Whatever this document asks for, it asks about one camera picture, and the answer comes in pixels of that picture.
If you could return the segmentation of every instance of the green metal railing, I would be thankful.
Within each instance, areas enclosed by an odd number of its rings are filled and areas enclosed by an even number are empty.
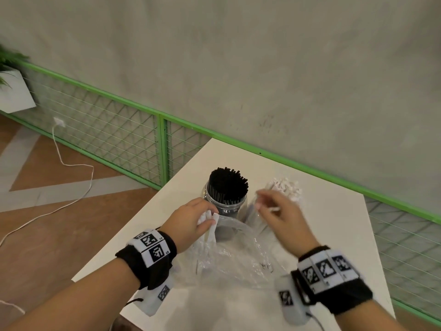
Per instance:
[[[394,304],[441,326],[440,216],[39,66],[22,72],[37,107],[6,116],[47,136],[59,117],[59,142],[155,189],[215,138],[364,194]]]

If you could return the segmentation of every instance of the white planter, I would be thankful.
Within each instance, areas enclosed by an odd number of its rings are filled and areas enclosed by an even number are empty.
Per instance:
[[[35,102],[20,71],[13,68],[0,72],[7,85],[0,85],[0,110],[11,113],[35,107]]]

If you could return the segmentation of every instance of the power outlet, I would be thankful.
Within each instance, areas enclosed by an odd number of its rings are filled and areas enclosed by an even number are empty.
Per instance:
[[[66,127],[66,124],[63,120],[59,119],[58,117],[54,117],[54,122],[56,125],[60,127]]]

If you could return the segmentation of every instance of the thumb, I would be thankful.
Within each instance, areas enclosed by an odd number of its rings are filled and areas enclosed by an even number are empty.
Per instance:
[[[206,233],[216,221],[214,219],[208,219],[203,221],[201,224],[196,226],[196,236],[201,237],[204,233]]]
[[[256,203],[254,207],[273,231],[276,231],[279,228],[280,219],[271,211],[269,211],[269,209],[265,205],[261,203]]]

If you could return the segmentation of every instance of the wristband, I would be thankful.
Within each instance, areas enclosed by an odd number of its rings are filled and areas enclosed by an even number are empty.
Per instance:
[[[328,246],[314,248],[300,257],[297,267],[291,276],[308,296],[308,304],[320,302],[334,315],[373,297],[356,268],[341,252]]]
[[[140,282],[139,289],[160,286],[167,278],[172,260],[177,255],[176,245],[168,234],[150,230],[130,239],[115,256],[123,259]]]

